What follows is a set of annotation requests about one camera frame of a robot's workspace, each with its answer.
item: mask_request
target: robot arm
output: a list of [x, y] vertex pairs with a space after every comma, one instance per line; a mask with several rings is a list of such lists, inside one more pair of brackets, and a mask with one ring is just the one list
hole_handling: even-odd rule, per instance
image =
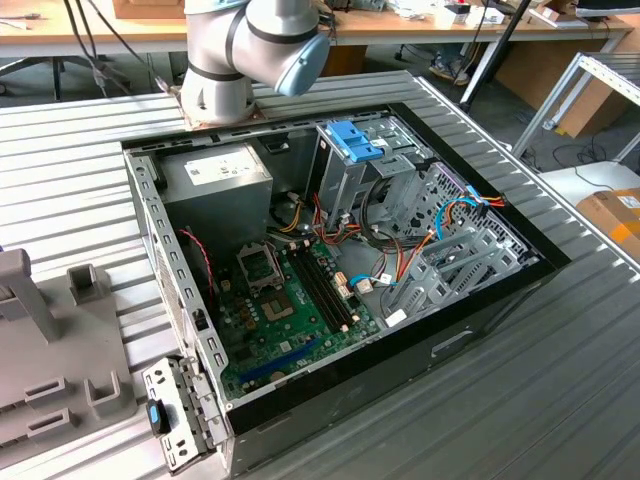
[[189, 70], [182, 105], [200, 122], [247, 118], [255, 106], [250, 78], [301, 95], [329, 54], [311, 0], [187, 0], [185, 14]]

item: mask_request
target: red wire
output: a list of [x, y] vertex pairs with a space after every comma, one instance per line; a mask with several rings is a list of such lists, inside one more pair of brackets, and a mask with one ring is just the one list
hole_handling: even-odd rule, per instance
[[200, 240], [197, 239], [195, 235], [189, 233], [186, 230], [178, 230], [178, 233], [186, 235], [189, 237], [197, 246], [200, 248], [202, 252], [202, 256], [204, 257], [204, 262], [207, 264], [207, 274], [209, 275], [209, 295], [211, 295], [211, 300], [213, 300], [213, 272], [211, 270], [211, 262], [209, 261], [209, 255], [207, 255], [207, 251], [204, 248], [204, 245]]

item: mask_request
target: side panel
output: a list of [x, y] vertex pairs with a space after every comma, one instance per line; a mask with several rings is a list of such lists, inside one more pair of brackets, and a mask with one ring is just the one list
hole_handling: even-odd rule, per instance
[[251, 470], [461, 352], [536, 288], [518, 291], [236, 438], [232, 474]]

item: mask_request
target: metal table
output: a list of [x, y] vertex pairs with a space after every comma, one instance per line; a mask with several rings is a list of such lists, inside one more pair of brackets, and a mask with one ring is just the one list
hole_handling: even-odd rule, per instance
[[[323, 79], [300, 98], [256, 94], [269, 118], [406, 102], [575, 262], [464, 355], [245, 478], [635, 478], [640, 266], [424, 80], [378, 73]], [[140, 372], [177, 345], [118, 141], [181, 128], [163, 95], [0, 117], [0, 243], [29, 251], [36, 280], [86, 261], [108, 270], [141, 404], [129, 420], [0, 478], [168, 478]], [[201, 462], [182, 478], [213, 479], [216, 468]]]
[[[553, 118], [545, 120], [549, 111], [573, 84], [581, 71], [584, 71], [582, 77], [567, 95], [557, 113]], [[540, 126], [544, 125], [547, 130], [553, 130], [560, 123], [591, 77], [604, 82], [620, 95], [640, 106], [640, 53], [578, 53], [514, 145], [513, 155], [515, 157], [520, 158], [525, 152]], [[616, 155], [613, 161], [621, 162], [639, 143], [640, 132]]]

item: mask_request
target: blue tab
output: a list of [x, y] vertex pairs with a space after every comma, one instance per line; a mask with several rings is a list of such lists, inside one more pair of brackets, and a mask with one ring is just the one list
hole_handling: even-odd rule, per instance
[[352, 122], [328, 123], [327, 130], [335, 142], [349, 152], [349, 158], [354, 163], [375, 160], [384, 156], [384, 152], [371, 145], [366, 134], [358, 130]]
[[160, 420], [160, 414], [158, 413], [158, 407], [152, 405], [149, 409], [149, 416], [151, 417], [151, 423], [158, 423]]

